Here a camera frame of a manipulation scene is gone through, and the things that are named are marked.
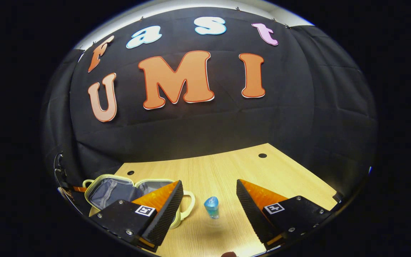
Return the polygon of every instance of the wooden table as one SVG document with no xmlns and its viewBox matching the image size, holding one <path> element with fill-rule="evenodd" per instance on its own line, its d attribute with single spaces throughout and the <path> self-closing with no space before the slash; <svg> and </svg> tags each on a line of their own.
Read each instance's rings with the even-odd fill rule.
<svg viewBox="0 0 411 257">
<path fill-rule="evenodd" d="M 265 153 L 266 158 L 258 155 Z M 181 180 L 184 190 L 196 197 L 191 214 L 180 226 L 166 234 L 157 255 L 162 257 L 220 257 L 235 252 L 249 257 L 266 249 L 258 240 L 235 193 L 237 179 L 244 179 L 284 197 L 302 195 L 317 205 L 331 210 L 337 202 L 336 191 L 303 166 L 266 143 L 215 155 L 171 161 L 124 163 L 115 173 L 134 182 L 157 178 Z M 204 202 L 216 196 L 220 218 L 207 215 Z M 189 204 L 184 197 L 181 210 Z M 92 208 L 90 216 L 96 213 Z"/>
</svg>

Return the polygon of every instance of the blue letter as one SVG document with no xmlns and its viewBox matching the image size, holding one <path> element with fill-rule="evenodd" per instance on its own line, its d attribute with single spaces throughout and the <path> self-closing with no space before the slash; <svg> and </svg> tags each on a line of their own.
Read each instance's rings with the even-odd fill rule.
<svg viewBox="0 0 411 257">
<path fill-rule="evenodd" d="M 162 36 L 162 34 L 159 33 L 160 29 L 160 26 L 150 26 L 137 31 L 131 36 L 133 39 L 126 44 L 126 48 L 131 49 L 140 46 L 142 43 L 149 44 L 157 41 Z"/>
<path fill-rule="evenodd" d="M 225 20 L 220 17 L 199 17 L 194 20 L 196 27 L 194 30 L 201 35 L 220 35 L 226 31 Z"/>
</svg>

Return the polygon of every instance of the pink letter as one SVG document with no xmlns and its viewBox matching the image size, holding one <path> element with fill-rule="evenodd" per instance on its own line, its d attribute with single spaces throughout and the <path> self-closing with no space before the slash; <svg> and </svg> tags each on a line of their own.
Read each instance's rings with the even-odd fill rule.
<svg viewBox="0 0 411 257">
<path fill-rule="evenodd" d="M 270 36 L 269 33 L 274 34 L 274 32 L 271 29 L 266 28 L 266 25 L 262 23 L 253 23 L 252 26 L 258 29 L 259 35 L 264 41 L 266 41 L 266 43 L 268 43 L 269 45 L 273 45 L 273 46 L 276 46 L 279 44 L 277 40 L 273 39 Z"/>
</svg>

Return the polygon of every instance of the blue bottle cap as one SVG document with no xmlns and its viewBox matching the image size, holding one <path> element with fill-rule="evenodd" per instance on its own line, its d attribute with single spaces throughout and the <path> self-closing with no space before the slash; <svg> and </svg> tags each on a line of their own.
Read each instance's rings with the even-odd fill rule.
<svg viewBox="0 0 411 257">
<path fill-rule="evenodd" d="M 209 211 L 218 210 L 218 198 L 215 196 L 210 197 L 204 202 L 204 206 Z"/>
</svg>

